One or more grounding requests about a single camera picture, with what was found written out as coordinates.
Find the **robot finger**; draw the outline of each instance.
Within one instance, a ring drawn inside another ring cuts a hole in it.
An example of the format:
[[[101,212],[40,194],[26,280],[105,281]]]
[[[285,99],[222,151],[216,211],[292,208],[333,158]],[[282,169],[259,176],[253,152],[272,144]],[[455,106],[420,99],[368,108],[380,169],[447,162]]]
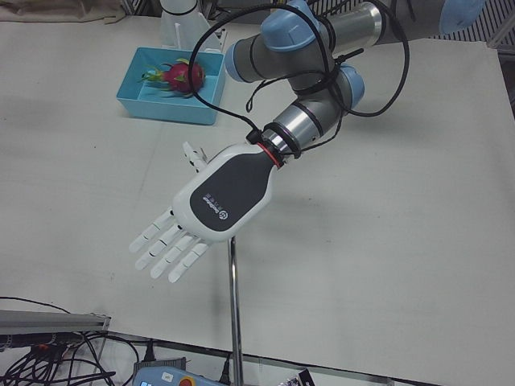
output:
[[[210,244],[199,242],[190,252],[180,259],[179,263],[168,274],[168,281],[175,283],[181,276],[201,257],[208,249]]]
[[[161,232],[166,226],[173,224],[174,216],[169,207],[160,217],[155,219],[155,221],[145,229],[138,237],[134,239],[132,243],[129,245],[129,250],[132,253],[136,253],[139,251],[143,245],[148,243],[149,240],[152,240],[159,232]]]
[[[201,151],[202,154],[199,154],[198,151],[193,149],[193,147],[189,144],[189,142],[183,143],[183,150],[184,150],[184,155],[186,157],[188,157],[190,164],[193,167],[195,167],[195,170],[197,173],[206,167],[207,157],[203,151]]]
[[[174,224],[170,229],[164,232],[159,240],[152,245],[143,255],[136,261],[136,269],[144,269],[151,261],[154,260],[180,233],[181,229],[178,224]]]
[[[183,252],[198,242],[199,239],[193,238],[193,236],[186,234],[182,236],[177,243],[163,256],[163,258],[152,268],[150,275],[152,278],[157,279],[160,277],[164,270],[174,262],[175,259],[180,257]]]

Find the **silver metal cylinder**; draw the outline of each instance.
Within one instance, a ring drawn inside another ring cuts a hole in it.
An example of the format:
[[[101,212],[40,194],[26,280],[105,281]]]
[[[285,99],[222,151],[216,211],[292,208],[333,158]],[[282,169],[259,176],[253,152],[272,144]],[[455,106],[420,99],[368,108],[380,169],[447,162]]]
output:
[[[240,297],[238,293],[238,270],[236,260],[236,237],[228,242],[229,284],[231,289],[231,324],[233,330],[233,383],[243,386],[243,354],[241,352]]]
[[[392,7],[392,0],[381,2],[389,8]],[[395,3],[395,15],[402,24],[408,40],[427,38],[440,33],[439,24],[445,2],[446,0],[411,0]],[[392,30],[389,18],[384,20],[384,24],[383,34],[377,44],[397,43],[399,39]]]
[[[319,131],[316,129],[313,120],[295,105],[286,107],[274,121],[281,122],[301,147],[307,146],[320,138]]]
[[[278,150],[280,154],[285,153],[291,153],[293,150],[290,149],[290,147],[284,142],[284,139],[279,137],[276,133],[274,133],[272,130],[265,130],[263,133],[263,138],[268,139],[270,142],[272,142],[275,146],[275,148]]]
[[[329,17],[336,36],[333,52],[339,54],[373,46],[381,37],[381,19],[381,12],[370,2],[346,14]]]

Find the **logo on robotic hand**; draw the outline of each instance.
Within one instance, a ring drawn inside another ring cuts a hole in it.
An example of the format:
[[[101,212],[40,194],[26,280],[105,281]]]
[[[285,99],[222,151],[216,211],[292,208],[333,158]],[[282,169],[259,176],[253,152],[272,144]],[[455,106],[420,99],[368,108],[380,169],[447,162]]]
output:
[[[226,220],[229,214],[224,208],[215,200],[215,198],[207,193],[202,197],[202,200],[218,215],[220,220]]]

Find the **emergency stop button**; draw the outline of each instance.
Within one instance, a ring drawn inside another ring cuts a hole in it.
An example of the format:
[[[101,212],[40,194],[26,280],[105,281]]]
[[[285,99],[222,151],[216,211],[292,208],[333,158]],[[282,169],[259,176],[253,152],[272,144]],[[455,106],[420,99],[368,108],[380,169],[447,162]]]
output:
[[[179,381],[179,386],[195,386],[195,380],[190,376],[185,376]]]

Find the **red button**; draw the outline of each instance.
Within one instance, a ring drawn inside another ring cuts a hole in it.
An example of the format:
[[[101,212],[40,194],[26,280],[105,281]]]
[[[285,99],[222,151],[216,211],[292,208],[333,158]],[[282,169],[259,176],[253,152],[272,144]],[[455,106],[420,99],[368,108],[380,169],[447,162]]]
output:
[[[195,386],[191,378],[183,378],[179,382],[179,386]]]

